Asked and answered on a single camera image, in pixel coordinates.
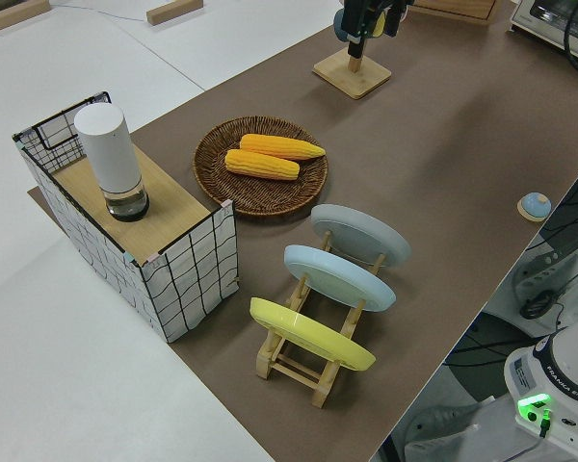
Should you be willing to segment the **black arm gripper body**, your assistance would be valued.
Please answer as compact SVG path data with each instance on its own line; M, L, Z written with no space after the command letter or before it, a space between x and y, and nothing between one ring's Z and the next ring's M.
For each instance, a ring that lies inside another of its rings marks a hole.
M341 31L350 42L376 38L382 33L382 1L346 0L343 2Z

